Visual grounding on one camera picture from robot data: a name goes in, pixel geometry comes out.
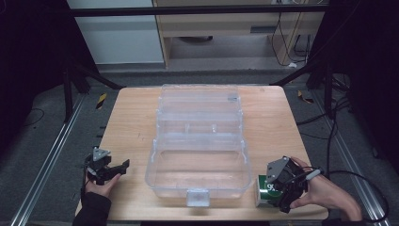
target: wall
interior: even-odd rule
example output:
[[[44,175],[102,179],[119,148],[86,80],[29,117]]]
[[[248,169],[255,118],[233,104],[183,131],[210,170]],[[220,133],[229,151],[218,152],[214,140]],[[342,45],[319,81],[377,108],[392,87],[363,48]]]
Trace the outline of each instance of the wall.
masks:
[[[152,7],[151,0],[68,0],[71,8]],[[164,63],[154,16],[76,18],[98,66]]]

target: small green carton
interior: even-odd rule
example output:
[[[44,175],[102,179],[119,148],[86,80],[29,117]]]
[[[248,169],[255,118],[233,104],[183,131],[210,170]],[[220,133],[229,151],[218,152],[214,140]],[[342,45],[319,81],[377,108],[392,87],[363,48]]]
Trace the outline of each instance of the small green carton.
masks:
[[[258,175],[255,185],[255,203],[257,207],[274,206],[282,194],[282,191],[273,187],[273,184],[266,182],[266,175]]]

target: sleeve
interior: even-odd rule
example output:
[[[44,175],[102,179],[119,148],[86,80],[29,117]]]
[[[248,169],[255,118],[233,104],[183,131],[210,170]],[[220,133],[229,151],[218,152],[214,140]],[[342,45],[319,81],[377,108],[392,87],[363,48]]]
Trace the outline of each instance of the sleeve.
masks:
[[[105,226],[110,208],[111,201],[108,198],[89,192],[86,194],[85,203],[73,220],[72,226]]]
[[[323,226],[366,226],[366,222],[362,221],[341,221],[339,218],[325,219],[322,221]]]

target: wire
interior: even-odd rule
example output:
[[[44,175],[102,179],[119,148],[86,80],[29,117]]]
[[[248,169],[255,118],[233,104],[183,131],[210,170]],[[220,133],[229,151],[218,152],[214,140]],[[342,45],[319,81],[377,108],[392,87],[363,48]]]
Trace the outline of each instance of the wire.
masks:
[[[364,176],[361,176],[360,174],[357,174],[352,171],[347,171],[347,170],[334,170],[334,171],[331,171],[330,174],[351,174],[351,175],[357,176],[357,177],[361,178],[362,180],[366,181],[381,197],[382,201],[385,203],[385,206],[386,206],[386,210],[384,211],[385,212],[384,216],[381,218],[378,218],[378,219],[370,219],[370,218],[363,217],[365,221],[370,222],[370,223],[377,223],[377,222],[385,220],[388,217],[388,215],[390,213],[390,204],[389,204],[387,198],[384,196],[384,193],[382,193],[382,191],[378,188],[378,186],[376,186],[374,183],[372,183],[369,179],[367,179]]]
[[[32,108],[32,109],[31,109],[31,111],[34,111],[34,110],[40,111],[40,112],[41,112],[41,116],[40,116],[37,120],[35,120],[35,121],[31,122],[31,123],[24,124],[24,126],[29,126],[29,125],[36,124],[36,123],[38,123],[39,121],[41,121],[41,119],[43,119],[43,117],[44,117],[44,111],[43,111],[42,109],[39,109],[39,108]]]
[[[347,102],[349,102],[349,101],[345,101],[345,102],[342,102],[342,103],[338,104],[338,105],[333,109],[333,111],[340,111],[341,109],[344,109],[345,107],[349,106],[349,105],[343,105],[343,104],[345,104],[345,103],[347,103]],[[307,120],[304,120],[304,121],[299,121],[299,122],[296,123],[296,125],[308,124],[308,123],[310,123],[310,122],[319,120],[319,119],[323,118],[326,114],[327,114],[327,113],[323,113],[323,114],[321,114],[321,115],[314,116],[314,117],[312,117],[312,118],[310,118],[310,119],[307,119]]]
[[[295,4],[303,4],[303,3],[298,3],[298,2],[296,2],[296,0],[291,0],[291,1],[293,1],[293,3],[295,3]]]
[[[309,135],[309,134],[305,134],[300,132],[299,134],[307,136],[307,137],[312,137],[312,138],[318,138],[318,139],[328,139],[327,137],[317,137],[317,136],[313,136],[313,135]]]
[[[299,63],[299,62],[304,62],[304,61],[306,61],[306,59],[302,59],[302,60],[298,60],[298,59],[292,59],[291,58],[291,56],[290,56],[290,53],[288,52],[288,46],[287,46],[287,43],[286,43],[286,41],[285,41],[285,38],[284,38],[284,35],[282,34],[282,28],[281,28],[281,12],[279,13],[279,19],[278,19],[278,21],[277,21],[277,24],[276,24],[276,29],[275,29],[275,31],[273,32],[273,35],[272,35],[272,49],[273,49],[273,52],[274,52],[274,54],[275,54],[275,56],[277,55],[277,52],[276,52],[276,49],[275,49],[275,47],[274,47],[274,37],[275,37],[275,34],[276,34],[276,32],[277,32],[277,30],[278,30],[278,28],[279,28],[279,32],[280,32],[280,34],[281,34],[281,39],[282,39],[282,42],[284,43],[284,47],[285,47],[285,53],[286,53],[286,55],[287,55],[287,57],[289,57],[292,61],[293,61],[293,63]],[[283,63],[281,63],[281,62],[279,62],[279,58],[277,57],[277,62],[279,63],[279,65],[281,65],[281,66],[288,66],[288,64],[283,64]]]
[[[0,11],[0,15],[5,13],[6,10],[7,10],[7,2],[6,2],[6,0],[3,0],[3,2],[4,2],[4,8]]]

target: wrist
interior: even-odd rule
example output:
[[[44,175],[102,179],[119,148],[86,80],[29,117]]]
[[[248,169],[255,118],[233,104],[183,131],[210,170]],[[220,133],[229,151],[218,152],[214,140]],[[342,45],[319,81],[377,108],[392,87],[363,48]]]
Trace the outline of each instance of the wrist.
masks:
[[[362,221],[361,208],[355,200],[348,200],[340,208],[342,221]]]

